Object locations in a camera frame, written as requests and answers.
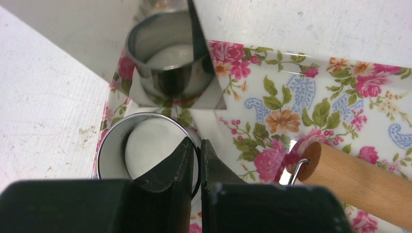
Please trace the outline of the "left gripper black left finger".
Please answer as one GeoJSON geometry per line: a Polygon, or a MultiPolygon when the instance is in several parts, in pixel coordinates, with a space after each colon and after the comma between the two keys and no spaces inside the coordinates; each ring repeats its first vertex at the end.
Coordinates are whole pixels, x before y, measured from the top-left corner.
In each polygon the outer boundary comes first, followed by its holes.
{"type": "Polygon", "coordinates": [[[135,180],[28,180],[0,196],[3,233],[187,233],[193,143],[135,180]]]}

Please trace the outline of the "metal spatula wooden handle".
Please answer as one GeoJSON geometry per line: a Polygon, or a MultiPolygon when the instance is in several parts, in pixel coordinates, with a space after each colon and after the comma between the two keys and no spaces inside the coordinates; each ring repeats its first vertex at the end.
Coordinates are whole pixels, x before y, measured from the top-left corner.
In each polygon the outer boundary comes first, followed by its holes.
{"type": "Polygon", "coordinates": [[[192,0],[3,0],[1,6],[141,106],[223,110],[192,0]]]}

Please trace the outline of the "white dough piece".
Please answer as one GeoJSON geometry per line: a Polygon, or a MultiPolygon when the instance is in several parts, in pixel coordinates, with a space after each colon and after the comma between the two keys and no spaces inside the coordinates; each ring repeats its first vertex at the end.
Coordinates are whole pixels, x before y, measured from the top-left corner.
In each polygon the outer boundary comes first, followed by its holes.
{"type": "Polygon", "coordinates": [[[177,126],[160,118],[138,124],[125,148],[125,164],[134,180],[167,158],[186,135],[177,126]]]}

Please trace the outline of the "floral pattern tray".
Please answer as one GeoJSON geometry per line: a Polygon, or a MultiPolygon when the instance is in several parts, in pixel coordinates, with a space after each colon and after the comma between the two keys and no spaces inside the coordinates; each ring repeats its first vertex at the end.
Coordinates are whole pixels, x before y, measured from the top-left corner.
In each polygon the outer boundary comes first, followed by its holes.
{"type": "Polygon", "coordinates": [[[412,70],[342,58],[210,41],[223,107],[194,110],[199,98],[154,99],[212,142],[244,181],[283,181],[318,141],[410,180],[412,70]]]}

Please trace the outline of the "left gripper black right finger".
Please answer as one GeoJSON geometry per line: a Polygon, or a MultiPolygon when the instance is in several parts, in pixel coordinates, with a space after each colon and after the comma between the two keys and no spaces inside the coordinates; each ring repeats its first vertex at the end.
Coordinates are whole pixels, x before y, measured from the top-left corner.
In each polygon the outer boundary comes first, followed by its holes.
{"type": "Polygon", "coordinates": [[[202,229],[205,233],[349,233],[343,208],[325,187],[249,184],[216,154],[200,147],[202,229]]]}

